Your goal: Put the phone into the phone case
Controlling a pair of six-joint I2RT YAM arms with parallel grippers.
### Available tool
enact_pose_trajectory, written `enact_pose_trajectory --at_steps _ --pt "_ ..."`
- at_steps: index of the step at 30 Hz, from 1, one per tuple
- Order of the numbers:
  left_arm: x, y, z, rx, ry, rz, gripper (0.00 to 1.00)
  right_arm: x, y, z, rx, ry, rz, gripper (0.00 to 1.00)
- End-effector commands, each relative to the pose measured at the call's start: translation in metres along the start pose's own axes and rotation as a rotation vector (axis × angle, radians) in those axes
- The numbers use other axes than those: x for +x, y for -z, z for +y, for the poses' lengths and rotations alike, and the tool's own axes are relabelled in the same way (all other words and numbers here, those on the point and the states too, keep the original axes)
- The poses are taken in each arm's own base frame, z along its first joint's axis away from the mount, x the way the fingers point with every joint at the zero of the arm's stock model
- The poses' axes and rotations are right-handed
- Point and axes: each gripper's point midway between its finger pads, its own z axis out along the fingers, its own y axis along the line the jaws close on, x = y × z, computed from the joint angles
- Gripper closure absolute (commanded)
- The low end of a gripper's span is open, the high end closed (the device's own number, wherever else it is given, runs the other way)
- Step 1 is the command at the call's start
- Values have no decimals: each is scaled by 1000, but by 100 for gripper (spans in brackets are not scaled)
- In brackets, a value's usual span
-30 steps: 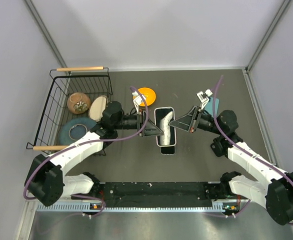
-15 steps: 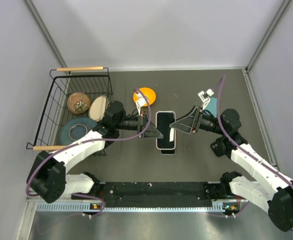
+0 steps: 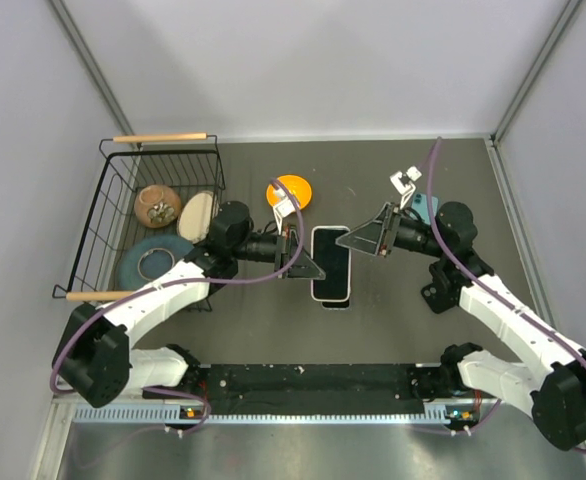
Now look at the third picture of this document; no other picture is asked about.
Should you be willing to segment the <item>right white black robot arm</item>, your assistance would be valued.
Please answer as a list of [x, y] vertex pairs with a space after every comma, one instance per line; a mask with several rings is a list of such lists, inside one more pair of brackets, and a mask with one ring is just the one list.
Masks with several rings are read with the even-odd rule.
[[442, 388], [454, 396], [485, 392], [528, 416], [557, 449], [574, 449], [586, 441], [586, 349], [509, 291], [475, 252], [476, 236], [473, 214], [463, 203], [444, 203], [428, 222], [387, 203], [336, 243], [372, 256], [399, 248], [433, 257], [431, 281], [421, 290], [429, 309], [441, 314], [460, 308], [518, 358], [511, 363], [473, 343], [451, 345], [440, 359]]

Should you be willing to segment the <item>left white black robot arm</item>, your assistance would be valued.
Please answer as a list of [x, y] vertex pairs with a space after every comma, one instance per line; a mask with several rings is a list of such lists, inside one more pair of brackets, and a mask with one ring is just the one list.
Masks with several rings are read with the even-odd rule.
[[72, 311], [52, 360], [51, 390], [77, 393], [96, 408], [149, 387], [168, 387], [182, 397], [193, 394], [200, 374], [184, 349], [138, 350], [137, 342], [222, 287], [245, 284], [238, 275], [241, 261], [272, 264], [273, 272], [263, 281], [295, 275], [297, 269], [305, 279], [323, 278], [304, 249], [304, 236], [302, 219], [278, 234], [258, 233], [244, 203], [224, 203], [205, 239], [167, 273], [121, 299], [101, 307], [84, 303]]

